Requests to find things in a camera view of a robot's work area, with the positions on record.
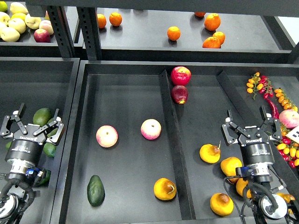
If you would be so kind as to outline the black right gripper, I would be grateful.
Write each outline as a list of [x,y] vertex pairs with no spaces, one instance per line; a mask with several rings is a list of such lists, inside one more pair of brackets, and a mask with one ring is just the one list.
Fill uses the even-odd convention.
[[266,112],[264,106],[259,108],[262,124],[246,126],[245,129],[233,121],[232,112],[227,110],[225,123],[221,131],[227,146],[239,143],[243,164],[246,167],[258,163],[273,164],[275,162],[269,141],[282,139],[280,121]]

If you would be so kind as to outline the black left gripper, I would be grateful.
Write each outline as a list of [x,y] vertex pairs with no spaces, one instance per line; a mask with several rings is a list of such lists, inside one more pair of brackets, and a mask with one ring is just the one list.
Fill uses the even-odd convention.
[[[54,120],[50,124],[45,124],[42,127],[33,124],[25,126],[21,121],[25,109],[25,103],[21,103],[17,111],[14,111],[12,115],[6,115],[3,119],[0,136],[5,139],[12,139],[5,161],[10,164],[23,162],[27,166],[37,166],[45,142],[60,143],[64,134],[64,124],[59,117],[60,109],[57,108],[54,113]],[[19,130],[12,133],[10,128],[14,122],[17,123]],[[47,132],[55,128],[58,128],[57,133],[47,137]]]

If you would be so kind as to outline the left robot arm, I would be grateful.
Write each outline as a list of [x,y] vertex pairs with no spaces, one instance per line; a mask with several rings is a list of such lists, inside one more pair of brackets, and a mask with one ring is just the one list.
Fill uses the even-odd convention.
[[0,191],[0,222],[18,224],[38,193],[33,188],[42,184],[49,173],[39,166],[45,145],[57,146],[64,133],[59,109],[51,114],[48,109],[36,111],[31,124],[24,124],[25,104],[11,115],[6,115],[0,135],[11,143],[5,161],[11,165],[7,174],[1,174],[6,184]]

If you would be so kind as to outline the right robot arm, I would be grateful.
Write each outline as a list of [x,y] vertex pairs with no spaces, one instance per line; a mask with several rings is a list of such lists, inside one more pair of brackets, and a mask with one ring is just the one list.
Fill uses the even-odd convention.
[[227,146],[238,144],[242,154],[243,166],[235,169],[236,177],[248,181],[242,191],[244,205],[251,208],[255,222],[265,224],[268,219],[285,219],[288,224],[299,222],[299,204],[296,200],[287,202],[277,192],[286,184],[279,178],[280,185],[272,188],[270,166],[274,164],[271,141],[282,139],[280,122],[260,107],[263,123],[260,126],[245,128],[233,121],[231,111],[227,111],[221,131]]

